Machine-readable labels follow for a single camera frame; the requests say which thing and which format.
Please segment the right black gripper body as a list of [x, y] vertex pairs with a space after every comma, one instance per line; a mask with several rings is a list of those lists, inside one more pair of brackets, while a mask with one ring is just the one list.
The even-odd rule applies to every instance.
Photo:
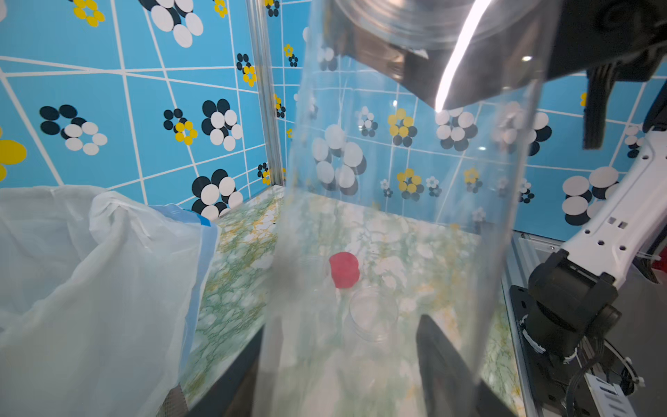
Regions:
[[666, 51], [663, 1], [336, 1], [333, 47], [434, 109], [620, 63], [648, 77]]

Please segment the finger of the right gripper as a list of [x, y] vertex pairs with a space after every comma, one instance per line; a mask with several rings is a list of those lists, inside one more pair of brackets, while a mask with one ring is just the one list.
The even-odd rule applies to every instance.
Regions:
[[584, 111], [583, 149], [601, 149], [606, 134], [607, 104], [618, 79], [619, 62], [611, 62], [586, 71], [588, 80]]

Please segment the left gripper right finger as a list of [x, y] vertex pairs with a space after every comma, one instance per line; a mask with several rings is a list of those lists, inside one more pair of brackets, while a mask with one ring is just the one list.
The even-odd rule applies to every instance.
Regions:
[[438, 324], [420, 316], [416, 333], [420, 378], [428, 416], [513, 416], [470, 369]]

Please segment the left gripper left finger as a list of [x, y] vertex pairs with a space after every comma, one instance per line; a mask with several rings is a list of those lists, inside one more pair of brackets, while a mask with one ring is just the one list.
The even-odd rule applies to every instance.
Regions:
[[250, 416], [262, 347], [261, 328], [188, 416]]

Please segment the tall clear jar white lid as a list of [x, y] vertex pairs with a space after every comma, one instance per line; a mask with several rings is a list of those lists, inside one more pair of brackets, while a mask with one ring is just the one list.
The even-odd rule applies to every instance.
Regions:
[[[253, 413], [428, 416], [416, 346], [427, 314], [522, 416], [500, 280], [542, 84], [436, 111], [335, 52], [326, 2], [286, 1], [269, 19], [287, 177]], [[352, 288], [335, 288], [339, 252], [359, 261]], [[386, 342], [362, 340], [347, 317], [367, 287], [398, 303]]]

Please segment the clear jar large red lid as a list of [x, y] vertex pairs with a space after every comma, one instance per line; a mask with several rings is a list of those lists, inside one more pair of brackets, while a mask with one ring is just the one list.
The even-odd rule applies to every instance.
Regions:
[[360, 288], [350, 299], [347, 317], [352, 330], [362, 340], [386, 342], [396, 330], [398, 303], [394, 295], [384, 288]]

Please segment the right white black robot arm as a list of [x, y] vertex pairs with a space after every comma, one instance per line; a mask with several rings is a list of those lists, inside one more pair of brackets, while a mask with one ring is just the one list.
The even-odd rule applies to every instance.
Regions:
[[[644, 82], [666, 53], [663, 1], [327, 1], [335, 52], [449, 111], [585, 71], [583, 146], [604, 142], [616, 82]], [[618, 321], [613, 302], [637, 255], [666, 224], [666, 95], [644, 120], [644, 145], [606, 204], [529, 280], [524, 336], [568, 357]]]

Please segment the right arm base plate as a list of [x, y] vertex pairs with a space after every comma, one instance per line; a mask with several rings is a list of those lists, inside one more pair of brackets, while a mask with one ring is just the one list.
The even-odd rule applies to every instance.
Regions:
[[[521, 331], [524, 358], [536, 405], [542, 416], [566, 416], [566, 391], [573, 376], [595, 354], [595, 347], [583, 340], [574, 359], [568, 363], [540, 354], [523, 335], [522, 321], [534, 305], [525, 288], [510, 289], [512, 307]], [[611, 342], [604, 343], [600, 362], [582, 376], [576, 387], [573, 404], [575, 416], [634, 416], [630, 396], [644, 387], [644, 378], [636, 372], [632, 360], [620, 354]]]

